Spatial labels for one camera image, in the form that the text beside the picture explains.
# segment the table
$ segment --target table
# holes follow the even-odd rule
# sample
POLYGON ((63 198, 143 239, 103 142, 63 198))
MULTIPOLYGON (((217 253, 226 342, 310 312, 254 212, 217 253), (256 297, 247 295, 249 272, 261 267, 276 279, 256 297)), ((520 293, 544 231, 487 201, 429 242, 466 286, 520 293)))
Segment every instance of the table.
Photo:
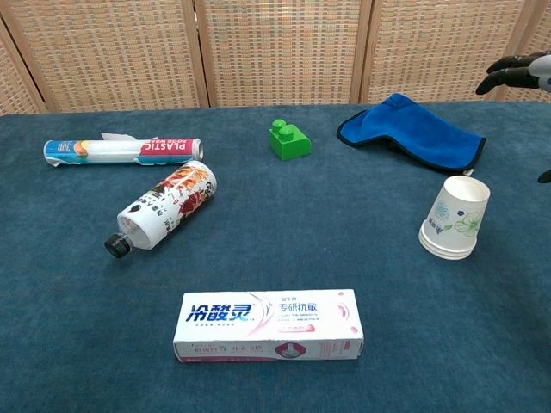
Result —
POLYGON ((492 190, 473 254, 418 229, 443 181, 384 142, 335 136, 358 105, 0 118, 1 411, 551 411, 551 106, 426 107, 487 137, 492 190), (275 118, 313 142, 286 163, 275 118), (116 260, 116 215, 176 166, 48 165, 49 139, 197 137, 214 197, 154 250, 116 260), (354 288, 357 361, 180 364, 192 291, 354 288))

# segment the wooden frame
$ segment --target wooden frame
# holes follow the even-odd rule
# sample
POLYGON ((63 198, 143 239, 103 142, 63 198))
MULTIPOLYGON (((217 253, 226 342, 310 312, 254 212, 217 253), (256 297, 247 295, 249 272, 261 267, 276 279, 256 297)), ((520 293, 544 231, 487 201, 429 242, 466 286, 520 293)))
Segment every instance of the wooden frame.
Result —
MULTIPOLYGON (((22 106, 26 106, 25 109, 28 109, 29 112, 32 112, 32 113, 45 112, 46 106, 44 105, 44 102, 40 97, 40 93, 36 89, 33 79, 28 74, 27 67, 25 67, 25 63, 22 61, 21 56, 17 51, 17 48, 15 47, 11 37, 9 36, 8 29, 4 26, 1 18, 0 18, 0 47, 3 47, 5 52, 8 54, 9 61, 13 65, 13 70, 16 72, 16 75, 19 77, 19 80, 21 81, 19 85, 22 86, 22 89, 24 89, 26 97, 28 98, 28 99, 25 99, 27 103, 29 103, 27 106, 25 105, 25 102, 20 102, 20 104, 22 106)), ((17 85, 14 85, 12 83, 5 85, 5 87, 9 89, 15 89, 14 86, 17 86, 17 85)))
POLYGON ((369 85, 373 71, 373 56, 379 38, 379 24, 381 22, 381 9, 383 0, 373 0, 368 24, 368 44, 365 52, 365 64, 362 71, 362 86, 360 88, 360 102, 367 102, 369 98, 369 85))
MULTIPOLYGON (((95 9, 102 11, 101 4, 87 3, 86 8, 91 17, 79 22, 77 29, 87 31, 84 33, 99 33, 102 37, 95 39, 84 36, 82 40, 72 30, 66 31, 61 24, 58 28, 37 25, 35 33, 33 19, 36 21, 39 18, 41 12, 37 10, 41 10, 40 5, 49 8, 45 12, 50 13, 46 15, 50 20, 56 8, 61 7, 44 0, 41 3, 28 2, 34 14, 26 15, 22 9, 27 7, 26 3, 12 5, 9 1, 1 1, 0 12, 50 110, 72 112, 208 106, 193 0, 173 0, 143 6, 140 2, 128 3, 124 5, 128 14, 123 6, 117 9, 115 4, 110 4, 109 7, 117 12, 113 20, 105 21, 94 19, 95 9), (156 19, 157 13, 161 20, 159 26, 151 26, 154 41, 142 35, 144 31, 140 32, 132 24, 132 21, 137 22, 137 25, 146 24, 140 20, 142 8, 147 10, 150 20, 156 19), (182 27, 181 37, 175 37, 175 25, 178 22, 185 27, 185 30, 182 27), (49 37, 41 37, 40 33, 46 33, 49 37), (76 64, 74 69, 67 70, 64 67, 68 66, 57 63, 52 55, 52 51, 57 52, 56 46, 60 39, 66 36, 69 36, 69 44, 72 44, 74 51, 73 54, 65 52, 62 56, 76 64), (115 45, 110 42, 111 39, 116 40, 115 45), (166 47, 166 63, 158 58, 160 47, 166 47), (106 65, 105 62, 113 57, 123 64, 106 65), (57 77, 57 71, 65 77, 57 77), (82 77, 82 83, 77 82, 75 77, 82 77)), ((79 7, 77 2, 64 3, 63 7, 72 15, 79 15, 74 13, 75 8, 79 7)))
POLYGON ((363 67, 365 64, 369 18, 371 16, 371 0, 362 0, 360 5, 360 18, 358 21, 358 35, 356 40, 356 52, 354 66, 352 68, 352 83, 350 85, 350 103, 359 103, 362 91, 363 67))
POLYGON ((199 37, 201 38, 201 56, 203 70, 205 71, 206 89, 210 106, 218 106, 218 97, 216 95, 216 81, 214 80, 214 63, 213 53, 210 47, 210 39, 208 38, 207 30, 207 11, 203 0, 195 0, 195 12, 197 13, 197 27, 199 29, 199 37))

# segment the robotic hand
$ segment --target robotic hand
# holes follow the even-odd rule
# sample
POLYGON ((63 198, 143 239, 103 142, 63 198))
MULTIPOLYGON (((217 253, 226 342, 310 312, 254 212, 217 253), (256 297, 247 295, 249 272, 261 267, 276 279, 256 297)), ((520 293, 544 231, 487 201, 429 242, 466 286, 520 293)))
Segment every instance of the robotic hand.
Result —
POLYGON ((484 95, 500 84, 551 92, 551 50, 528 56, 505 56, 488 67, 486 73, 488 76, 476 88, 477 95, 484 95))

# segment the blue towel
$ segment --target blue towel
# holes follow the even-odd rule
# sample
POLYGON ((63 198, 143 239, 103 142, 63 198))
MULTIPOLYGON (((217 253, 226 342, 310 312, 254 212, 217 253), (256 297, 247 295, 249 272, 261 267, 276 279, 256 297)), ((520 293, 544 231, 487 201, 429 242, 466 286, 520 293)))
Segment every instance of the blue towel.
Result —
POLYGON ((352 146, 391 139, 431 168, 458 172, 473 168, 486 142, 486 138, 450 125, 400 93, 346 120, 337 136, 352 146))

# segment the building block stud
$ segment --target building block stud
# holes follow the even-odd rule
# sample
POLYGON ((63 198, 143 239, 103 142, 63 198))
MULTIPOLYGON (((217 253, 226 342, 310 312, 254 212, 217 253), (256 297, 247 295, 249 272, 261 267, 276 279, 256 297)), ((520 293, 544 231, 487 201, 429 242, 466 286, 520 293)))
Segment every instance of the building block stud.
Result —
POLYGON ((282 161, 288 161, 311 153, 312 141, 295 125, 276 119, 269 130, 269 147, 282 161))

